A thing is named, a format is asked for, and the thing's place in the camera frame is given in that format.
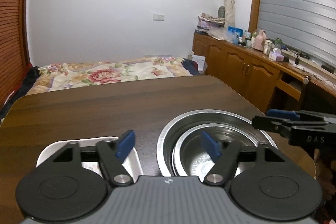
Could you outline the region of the right hand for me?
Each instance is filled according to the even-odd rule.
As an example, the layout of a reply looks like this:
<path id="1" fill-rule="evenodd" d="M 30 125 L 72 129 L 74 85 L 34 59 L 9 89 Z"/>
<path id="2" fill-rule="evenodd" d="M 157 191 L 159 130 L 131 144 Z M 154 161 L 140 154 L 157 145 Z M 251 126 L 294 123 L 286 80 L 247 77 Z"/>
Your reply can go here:
<path id="1" fill-rule="evenodd" d="M 331 200 L 335 195 L 335 156 L 326 150 L 314 150 L 316 179 L 322 187 L 323 199 Z"/>

